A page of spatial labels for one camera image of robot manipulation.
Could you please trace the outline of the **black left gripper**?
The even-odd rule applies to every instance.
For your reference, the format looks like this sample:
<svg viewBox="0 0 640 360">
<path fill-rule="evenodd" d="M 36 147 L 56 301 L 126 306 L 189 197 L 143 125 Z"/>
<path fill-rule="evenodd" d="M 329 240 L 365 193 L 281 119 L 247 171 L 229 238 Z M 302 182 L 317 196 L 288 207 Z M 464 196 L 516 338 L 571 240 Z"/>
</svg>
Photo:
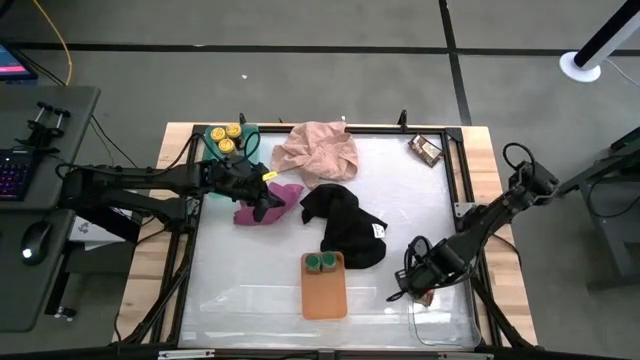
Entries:
<svg viewBox="0 0 640 360">
<path fill-rule="evenodd" d="M 268 191 L 263 176 L 269 172 L 263 163 L 250 161 L 207 161 L 202 163 L 202 189 L 230 198 L 255 203 L 253 219 L 260 223 L 268 207 L 282 207 L 286 202 Z"/>
</svg>

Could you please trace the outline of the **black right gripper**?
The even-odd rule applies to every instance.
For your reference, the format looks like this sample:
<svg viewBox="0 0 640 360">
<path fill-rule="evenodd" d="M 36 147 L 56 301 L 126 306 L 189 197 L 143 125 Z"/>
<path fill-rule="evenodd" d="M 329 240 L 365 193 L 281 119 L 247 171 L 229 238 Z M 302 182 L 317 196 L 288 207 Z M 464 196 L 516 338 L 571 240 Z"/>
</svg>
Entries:
<svg viewBox="0 0 640 360">
<path fill-rule="evenodd" d="M 428 239 L 413 239 L 404 252 L 403 268 L 397 271 L 399 292 L 387 298 L 395 302 L 408 294 L 415 301 L 430 301 L 431 290 L 449 287 L 465 279 L 465 263 L 445 245 L 432 246 Z"/>
</svg>

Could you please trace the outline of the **black cloth with white label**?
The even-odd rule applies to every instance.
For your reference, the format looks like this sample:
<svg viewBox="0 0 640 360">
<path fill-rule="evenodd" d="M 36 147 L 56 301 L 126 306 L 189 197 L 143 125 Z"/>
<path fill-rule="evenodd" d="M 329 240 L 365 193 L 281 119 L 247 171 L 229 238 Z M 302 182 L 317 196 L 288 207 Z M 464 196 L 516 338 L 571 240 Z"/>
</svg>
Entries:
<svg viewBox="0 0 640 360">
<path fill-rule="evenodd" d="M 358 197 L 339 184 L 321 184 L 301 201 L 304 224 L 326 220 L 320 243 L 322 252 L 340 252 L 346 269 L 366 269 L 386 256 L 388 224 L 360 207 Z"/>
</svg>

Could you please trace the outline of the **orange plastic tray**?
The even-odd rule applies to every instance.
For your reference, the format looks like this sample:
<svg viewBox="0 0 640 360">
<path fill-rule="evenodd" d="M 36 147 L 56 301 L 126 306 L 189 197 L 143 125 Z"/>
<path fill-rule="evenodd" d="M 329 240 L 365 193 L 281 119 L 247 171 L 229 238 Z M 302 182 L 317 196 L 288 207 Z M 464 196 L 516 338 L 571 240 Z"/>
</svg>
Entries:
<svg viewBox="0 0 640 360">
<path fill-rule="evenodd" d="M 308 274 L 304 253 L 300 258 L 301 312 L 306 320 L 342 319 L 348 313 L 344 256 L 336 252 L 337 267 L 332 272 Z"/>
</svg>

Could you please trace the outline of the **clear plastic table cover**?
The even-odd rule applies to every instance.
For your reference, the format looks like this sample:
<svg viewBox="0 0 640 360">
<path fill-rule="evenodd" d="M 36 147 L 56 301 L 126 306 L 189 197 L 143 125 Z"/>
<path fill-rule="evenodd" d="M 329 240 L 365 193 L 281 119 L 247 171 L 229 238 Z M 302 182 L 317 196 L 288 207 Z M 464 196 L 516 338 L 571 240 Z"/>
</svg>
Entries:
<svg viewBox="0 0 640 360">
<path fill-rule="evenodd" d="M 360 207 L 388 224 L 386 256 L 346 273 L 348 313 L 306 320 L 300 258 L 320 248 L 326 223 L 307 224 L 300 206 L 276 223 L 233 223 L 238 204 L 204 198 L 181 325 L 180 345 L 214 348 L 471 348 L 479 330 L 465 284 L 436 292 L 429 307 L 403 296 L 395 273 L 410 241 L 438 242 L 455 231 L 444 162 L 429 167 L 405 135 L 358 135 L 359 171 L 347 182 Z"/>
</svg>

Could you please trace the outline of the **brown spice packet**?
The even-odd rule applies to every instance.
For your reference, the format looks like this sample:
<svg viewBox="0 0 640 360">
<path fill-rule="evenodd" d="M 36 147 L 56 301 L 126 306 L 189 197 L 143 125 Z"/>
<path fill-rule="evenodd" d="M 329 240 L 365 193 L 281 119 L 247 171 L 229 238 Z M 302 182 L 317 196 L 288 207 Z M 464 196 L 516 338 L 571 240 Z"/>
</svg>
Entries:
<svg viewBox="0 0 640 360">
<path fill-rule="evenodd" d="M 408 142 L 410 150 L 426 165 L 434 167 L 442 157 L 443 151 L 421 134 L 416 134 Z"/>
</svg>

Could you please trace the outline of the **white paper sheet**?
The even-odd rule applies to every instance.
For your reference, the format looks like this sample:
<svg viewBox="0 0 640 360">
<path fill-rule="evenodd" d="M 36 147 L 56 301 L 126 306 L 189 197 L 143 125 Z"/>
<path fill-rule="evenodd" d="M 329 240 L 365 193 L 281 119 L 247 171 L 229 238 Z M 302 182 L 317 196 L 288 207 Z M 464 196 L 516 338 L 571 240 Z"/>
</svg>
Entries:
<svg viewBox="0 0 640 360">
<path fill-rule="evenodd" d="M 89 220 L 76 216 L 69 240 L 83 244 L 86 251 L 114 243 L 135 243 L 141 229 L 141 217 L 134 214 L 131 210 L 112 208 L 112 211 L 118 216 L 125 218 L 130 225 L 127 225 L 123 230 L 112 233 Z"/>
</svg>

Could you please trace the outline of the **dark metal stand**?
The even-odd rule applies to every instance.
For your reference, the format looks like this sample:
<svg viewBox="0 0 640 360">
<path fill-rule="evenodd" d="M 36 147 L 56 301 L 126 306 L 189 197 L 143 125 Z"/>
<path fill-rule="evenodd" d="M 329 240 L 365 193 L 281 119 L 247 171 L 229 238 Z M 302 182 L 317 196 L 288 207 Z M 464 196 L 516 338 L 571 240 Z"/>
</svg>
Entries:
<svg viewBox="0 0 640 360">
<path fill-rule="evenodd" d="M 612 274 L 590 282 L 592 291 L 640 285 L 640 127 L 614 141 L 608 156 L 565 181 L 560 197 L 582 195 Z"/>
</svg>

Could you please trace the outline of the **black computer mouse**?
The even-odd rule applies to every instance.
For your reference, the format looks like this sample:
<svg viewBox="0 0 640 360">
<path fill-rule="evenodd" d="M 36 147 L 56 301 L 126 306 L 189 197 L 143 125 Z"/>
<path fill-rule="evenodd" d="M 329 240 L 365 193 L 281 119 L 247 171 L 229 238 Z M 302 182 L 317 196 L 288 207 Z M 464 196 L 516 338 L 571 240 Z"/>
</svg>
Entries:
<svg viewBox="0 0 640 360">
<path fill-rule="evenodd" d="M 26 229 L 20 243 L 24 264 L 35 266 L 46 258 L 51 230 L 52 224 L 45 220 L 35 222 Z"/>
</svg>

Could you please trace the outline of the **black clamp holder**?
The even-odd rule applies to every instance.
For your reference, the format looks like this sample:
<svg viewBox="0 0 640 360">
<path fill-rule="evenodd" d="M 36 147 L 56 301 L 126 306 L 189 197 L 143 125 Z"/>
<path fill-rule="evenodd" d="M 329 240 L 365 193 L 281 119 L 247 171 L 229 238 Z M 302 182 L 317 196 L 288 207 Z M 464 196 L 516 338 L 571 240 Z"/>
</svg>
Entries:
<svg viewBox="0 0 640 360">
<path fill-rule="evenodd" d="M 42 101 L 38 101 L 37 106 L 39 108 L 38 115 L 33 120 L 27 121 L 27 127 L 31 130 L 31 134 L 26 139 L 16 138 L 15 141 L 22 146 L 44 149 L 49 147 L 54 138 L 64 136 L 64 130 L 61 126 L 62 120 L 69 118 L 71 113 L 67 109 L 54 108 L 51 104 Z M 51 113 L 57 117 L 54 127 L 49 127 L 42 121 L 45 114 L 50 115 Z"/>
</svg>

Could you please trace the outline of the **grey side desk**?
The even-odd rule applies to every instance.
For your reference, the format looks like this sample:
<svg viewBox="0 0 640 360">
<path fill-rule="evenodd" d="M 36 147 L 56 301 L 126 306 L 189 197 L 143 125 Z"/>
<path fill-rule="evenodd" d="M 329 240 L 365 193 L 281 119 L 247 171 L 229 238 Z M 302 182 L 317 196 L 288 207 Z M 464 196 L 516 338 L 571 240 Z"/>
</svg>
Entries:
<svg viewBox="0 0 640 360">
<path fill-rule="evenodd" d="M 74 161 L 99 96 L 100 90 L 89 86 L 0 86 L 0 149 L 27 133 L 27 122 L 39 113 L 36 103 L 43 101 L 71 112 L 62 122 L 65 135 L 53 144 L 60 158 Z M 33 329 L 57 274 L 74 213 L 56 208 L 62 187 L 56 165 L 48 158 L 37 166 L 23 200 L 0 201 L 0 332 Z M 27 228 L 40 220 L 52 224 L 48 254 L 40 264 L 27 265 L 20 242 Z"/>
</svg>

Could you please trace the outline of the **backlit black keyboard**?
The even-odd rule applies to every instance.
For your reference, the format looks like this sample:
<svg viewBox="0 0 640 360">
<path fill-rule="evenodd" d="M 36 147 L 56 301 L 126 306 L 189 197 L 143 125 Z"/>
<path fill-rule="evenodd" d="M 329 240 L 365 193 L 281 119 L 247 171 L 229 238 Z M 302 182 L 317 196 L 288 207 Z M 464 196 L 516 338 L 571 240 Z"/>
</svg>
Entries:
<svg viewBox="0 0 640 360">
<path fill-rule="evenodd" d="M 34 156 L 27 150 L 0 150 L 0 201 L 22 201 L 30 186 Z"/>
</svg>

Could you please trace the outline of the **computer monitor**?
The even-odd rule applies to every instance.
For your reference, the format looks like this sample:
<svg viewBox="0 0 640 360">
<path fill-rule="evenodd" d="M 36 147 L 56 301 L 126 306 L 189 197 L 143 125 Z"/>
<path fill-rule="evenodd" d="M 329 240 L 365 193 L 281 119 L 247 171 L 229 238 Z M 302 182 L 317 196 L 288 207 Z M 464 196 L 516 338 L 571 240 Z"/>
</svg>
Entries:
<svg viewBox="0 0 640 360">
<path fill-rule="evenodd" d="M 15 51 L 0 43 L 0 83 L 36 84 L 35 70 Z"/>
</svg>

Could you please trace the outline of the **black and white pole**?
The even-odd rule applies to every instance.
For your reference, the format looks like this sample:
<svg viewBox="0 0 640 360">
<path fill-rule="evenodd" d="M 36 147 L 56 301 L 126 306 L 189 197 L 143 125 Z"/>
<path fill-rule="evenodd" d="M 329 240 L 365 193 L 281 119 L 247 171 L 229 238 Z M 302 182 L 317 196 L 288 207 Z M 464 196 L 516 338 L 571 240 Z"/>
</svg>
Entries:
<svg viewBox="0 0 640 360">
<path fill-rule="evenodd" d="M 577 52 L 574 64 L 595 69 L 640 28 L 640 0 L 626 0 L 611 18 Z"/>
</svg>

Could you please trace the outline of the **black metal table frame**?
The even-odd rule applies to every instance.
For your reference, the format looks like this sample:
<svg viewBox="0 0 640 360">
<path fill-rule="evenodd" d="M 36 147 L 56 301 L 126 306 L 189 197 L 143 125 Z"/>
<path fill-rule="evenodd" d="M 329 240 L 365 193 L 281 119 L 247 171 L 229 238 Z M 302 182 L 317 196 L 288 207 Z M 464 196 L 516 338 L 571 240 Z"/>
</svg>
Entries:
<svg viewBox="0 0 640 360">
<path fill-rule="evenodd" d="M 207 122 L 170 122 L 166 125 L 157 164 L 165 167 L 179 156 L 184 142 L 196 128 L 222 127 L 225 120 Z M 454 194 L 459 200 L 487 203 L 500 195 L 502 185 L 489 129 L 483 126 L 453 125 L 447 135 L 449 155 L 444 163 L 454 176 Z M 154 220 L 145 225 L 140 235 L 146 241 L 134 251 L 114 335 L 126 337 L 143 320 L 171 280 L 184 258 L 188 237 L 174 239 L 160 231 Z M 479 266 L 485 288 L 492 292 L 520 335 L 532 344 L 537 342 L 522 270 L 512 249 L 511 228 L 503 227 L 489 240 L 484 263 Z"/>
</svg>

